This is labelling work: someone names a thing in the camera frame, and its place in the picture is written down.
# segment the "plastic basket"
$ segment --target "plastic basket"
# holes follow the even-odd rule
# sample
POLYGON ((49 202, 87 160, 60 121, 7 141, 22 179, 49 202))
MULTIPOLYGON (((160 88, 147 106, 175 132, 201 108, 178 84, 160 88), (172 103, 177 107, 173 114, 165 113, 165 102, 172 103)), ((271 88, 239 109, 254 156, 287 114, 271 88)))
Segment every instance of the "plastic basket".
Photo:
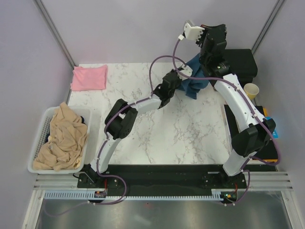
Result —
MULTIPOLYGON (((77 173, 79 172, 83 165, 87 151, 87 143, 83 148, 82 158, 81 158, 81 165, 77 169, 62 169, 60 171, 55 171, 53 169, 49 170, 34 170, 33 169, 33 161, 37 157, 41 146, 45 143, 45 139, 47 134, 50 132, 50 121, 53 118, 54 110, 59 107, 50 107, 47 109, 42 117, 41 123, 39 125, 39 129, 37 131, 37 135, 35 137, 34 145, 32 147, 30 153, 30 160, 28 163, 28 170, 31 173, 38 173, 38 174, 70 174, 70 173, 77 173)), ((82 116, 85 120, 85 124, 88 127, 87 133, 90 132, 91 121, 92 121, 92 110, 90 108, 85 108, 82 106, 69 106, 71 110, 73 110, 79 116, 82 116)))

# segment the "blue towel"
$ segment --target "blue towel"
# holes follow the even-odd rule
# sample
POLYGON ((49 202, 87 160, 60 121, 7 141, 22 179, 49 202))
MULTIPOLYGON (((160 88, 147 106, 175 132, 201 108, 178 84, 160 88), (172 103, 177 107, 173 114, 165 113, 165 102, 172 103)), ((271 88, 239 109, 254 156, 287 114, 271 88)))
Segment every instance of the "blue towel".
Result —
MULTIPOLYGON (((192 58, 188 63, 186 63, 186 65, 188 65, 192 69, 192 77, 203 78, 204 75, 202 69, 200 68, 199 57, 200 53, 197 54, 194 58, 192 58)), ((208 84, 208 80, 186 79, 182 81, 178 89, 185 91, 186 96, 192 99, 197 99, 197 93, 200 91, 200 89, 207 87, 208 84)))

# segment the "tabletop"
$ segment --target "tabletop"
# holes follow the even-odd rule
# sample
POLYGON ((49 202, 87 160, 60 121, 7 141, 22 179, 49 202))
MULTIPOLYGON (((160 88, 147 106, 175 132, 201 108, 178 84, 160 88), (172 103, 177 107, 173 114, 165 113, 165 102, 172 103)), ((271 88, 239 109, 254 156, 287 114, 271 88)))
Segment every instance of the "tabletop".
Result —
MULTIPOLYGON (((106 138, 104 120, 115 102, 120 98, 133 102, 150 95, 150 63, 107 65, 105 90, 72 92, 69 100, 69 105, 88 106, 99 114, 91 127, 85 163, 94 158, 106 138)), ((172 67, 172 63, 153 66, 154 88, 172 67)), ((224 103, 210 84, 198 93, 197 100, 176 90, 164 108, 137 117, 131 133, 113 153, 110 164, 223 164, 231 151, 222 109, 224 103)))

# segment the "pink cloth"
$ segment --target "pink cloth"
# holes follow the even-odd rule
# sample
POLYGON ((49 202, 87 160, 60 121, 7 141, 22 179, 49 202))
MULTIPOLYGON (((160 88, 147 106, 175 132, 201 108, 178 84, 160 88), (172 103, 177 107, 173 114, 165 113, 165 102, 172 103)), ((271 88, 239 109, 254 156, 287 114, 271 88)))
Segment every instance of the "pink cloth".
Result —
POLYGON ((89 91, 106 89, 108 66, 99 68, 74 67, 72 91, 89 91))

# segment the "beige towel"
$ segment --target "beige towel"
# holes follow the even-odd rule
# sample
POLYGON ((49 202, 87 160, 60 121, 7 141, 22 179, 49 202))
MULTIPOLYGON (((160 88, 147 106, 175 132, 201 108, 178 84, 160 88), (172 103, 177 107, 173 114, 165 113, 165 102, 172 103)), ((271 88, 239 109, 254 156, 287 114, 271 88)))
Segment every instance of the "beige towel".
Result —
POLYGON ((62 103, 50 122, 50 137, 37 158, 33 169, 76 169, 80 166, 83 147, 88 139, 87 126, 81 123, 66 103, 62 103))

